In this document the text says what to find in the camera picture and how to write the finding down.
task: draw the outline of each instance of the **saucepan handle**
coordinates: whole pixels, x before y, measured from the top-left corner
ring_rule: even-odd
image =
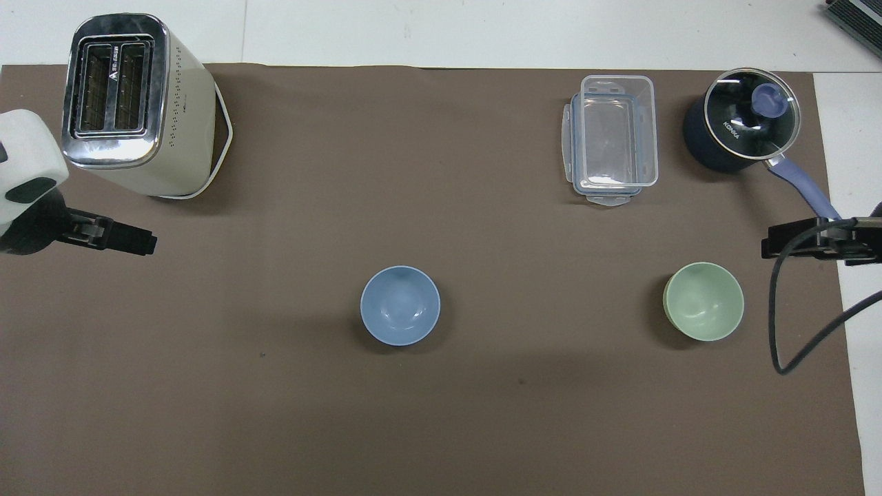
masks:
[[[818,185],[798,165],[783,154],[766,160],[769,172],[787,181],[802,195],[806,203],[818,217],[825,217],[838,221],[841,219],[836,209],[830,204],[830,199],[821,191]]]

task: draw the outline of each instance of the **saucepan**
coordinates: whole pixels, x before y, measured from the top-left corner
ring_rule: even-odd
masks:
[[[768,71],[724,72],[686,112],[683,135],[709,169],[737,172],[756,162],[792,184],[820,217],[840,219],[817,184],[784,153],[796,141],[799,103],[790,86]]]

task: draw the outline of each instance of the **white table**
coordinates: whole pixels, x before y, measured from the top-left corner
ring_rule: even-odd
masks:
[[[844,216],[862,216],[882,201],[882,60],[826,19],[823,4],[4,0],[0,65],[66,64],[71,37],[83,20],[102,13],[147,11],[162,19],[204,63],[718,71],[754,66],[811,71],[832,201]],[[882,287],[882,266],[840,263],[839,275],[844,306]],[[818,328],[831,317],[819,315]],[[846,329],[869,495],[882,495],[879,322],[882,305],[852,319]],[[823,403],[817,408],[824,408]]]

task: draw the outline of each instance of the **toaster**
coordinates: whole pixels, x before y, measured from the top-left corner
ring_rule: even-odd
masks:
[[[154,16],[90,18],[71,43],[64,156],[138,193],[195,196],[213,179],[216,88]]]

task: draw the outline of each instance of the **green bowl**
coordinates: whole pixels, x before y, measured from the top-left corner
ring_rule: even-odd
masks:
[[[710,262],[676,271],[664,287],[664,312],[683,334],[699,341],[722,339],[744,315],[744,293],[735,276]]]

